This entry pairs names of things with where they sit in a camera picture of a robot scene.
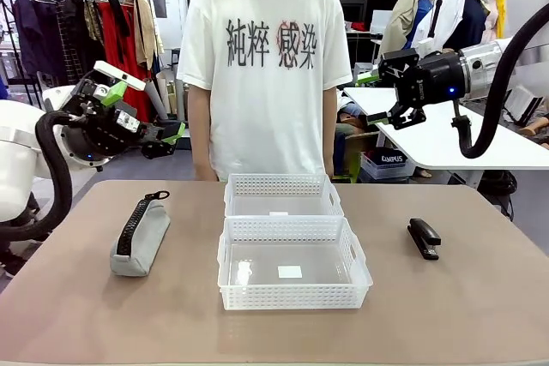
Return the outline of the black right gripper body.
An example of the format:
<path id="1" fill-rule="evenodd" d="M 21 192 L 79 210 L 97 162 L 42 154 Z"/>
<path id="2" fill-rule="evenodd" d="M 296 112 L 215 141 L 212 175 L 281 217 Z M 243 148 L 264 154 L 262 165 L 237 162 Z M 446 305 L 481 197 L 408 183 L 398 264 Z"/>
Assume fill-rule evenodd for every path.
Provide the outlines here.
<path id="1" fill-rule="evenodd" d="M 420 59 L 396 83 L 400 105 L 435 105 L 464 96 L 466 79 L 457 53 Z"/>

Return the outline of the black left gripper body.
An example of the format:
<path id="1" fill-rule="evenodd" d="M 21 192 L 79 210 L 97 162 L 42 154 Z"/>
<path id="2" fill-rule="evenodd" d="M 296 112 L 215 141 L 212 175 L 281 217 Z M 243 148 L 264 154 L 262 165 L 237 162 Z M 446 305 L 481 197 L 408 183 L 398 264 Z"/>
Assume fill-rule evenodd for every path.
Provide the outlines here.
<path id="1" fill-rule="evenodd" d="M 119 99 L 112 105 L 101 100 L 109 87 L 81 80 L 71 91 L 62 111 L 71 115 L 63 127 L 68 149 L 86 162 L 99 162 L 136 147 L 143 137 L 137 109 Z"/>

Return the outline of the person's right hand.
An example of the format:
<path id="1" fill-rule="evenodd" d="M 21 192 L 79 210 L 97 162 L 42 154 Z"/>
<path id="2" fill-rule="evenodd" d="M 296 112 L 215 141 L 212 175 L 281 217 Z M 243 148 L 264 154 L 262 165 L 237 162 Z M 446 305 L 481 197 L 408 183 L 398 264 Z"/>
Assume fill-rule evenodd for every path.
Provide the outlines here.
<path id="1" fill-rule="evenodd" d="M 217 182 L 219 180 L 210 165 L 195 165 L 195 177 L 198 181 Z"/>

